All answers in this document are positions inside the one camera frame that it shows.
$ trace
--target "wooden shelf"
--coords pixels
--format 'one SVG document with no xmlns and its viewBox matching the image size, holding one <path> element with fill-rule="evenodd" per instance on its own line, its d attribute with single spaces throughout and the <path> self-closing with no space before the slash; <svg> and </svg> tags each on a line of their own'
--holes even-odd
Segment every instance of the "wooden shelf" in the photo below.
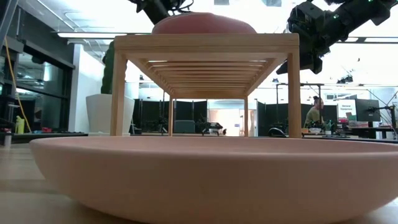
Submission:
<svg viewBox="0 0 398 224">
<path fill-rule="evenodd" d="M 126 35 L 116 37 L 114 44 L 112 135 L 121 135 L 127 60 L 165 90 L 170 101 L 182 98 L 245 100 L 247 127 L 248 96 L 287 59 L 289 136 L 301 136 L 297 34 Z"/>
</svg>

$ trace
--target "ceiling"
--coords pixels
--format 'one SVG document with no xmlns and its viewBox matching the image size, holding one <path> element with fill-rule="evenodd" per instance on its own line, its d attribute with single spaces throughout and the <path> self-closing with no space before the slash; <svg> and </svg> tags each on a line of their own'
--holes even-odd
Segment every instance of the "ceiling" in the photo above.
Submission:
<svg viewBox="0 0 398 224">
<path fill-rule="evenodd" d="M 292 8 L 303 0 L 282 0 L 281 7 L 267 7 L 263 0 L 229 0 L 229 6 L 215 6 L 214 0 L 196 0 L 191 11 L 212 12 L 245 21 L 258 33 L 282 32 Z M 323 0 L 313 2 L 322 9 L 334 10 Z M 128 0 L 20 0 L 19 5 L 52 27 L 57 32 L 151 32 L 153 24 L 145 13 L 136 13 L 136 5 Z M 350 36 L 398 37 L 398 7 L 392 9 L 391 18 L 376 27 L 372 22 L 361 26 Z M 85 50 L 100 59 L 110 40 L 81 40 Z M 314 75 L 302 71 L 305 82 L 336 83 L 337 79 L 351 73 L 354 81 L 381 81 L 381 75 L 391 76 L 395 70 L 393 57 L 382 57 L 398 52 L 398 44 L 335 44 L 324 57 L 323 71 Z M 285 75 L 272 74 L 266 81 Z"/>
</svg>

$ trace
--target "large shallow bowl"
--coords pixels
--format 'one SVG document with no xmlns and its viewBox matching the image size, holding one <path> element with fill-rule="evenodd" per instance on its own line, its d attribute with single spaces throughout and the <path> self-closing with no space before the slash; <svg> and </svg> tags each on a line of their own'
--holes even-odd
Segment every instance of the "large shallow bowl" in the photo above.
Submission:
<svg viewBox="0 0 398 224">
<path fill-rule="evenodd" d="M 61 193 L 144 223 L 333 223 L 398 196 L 398 147 L 271 138 L 39 139 Z"/>
</svg>

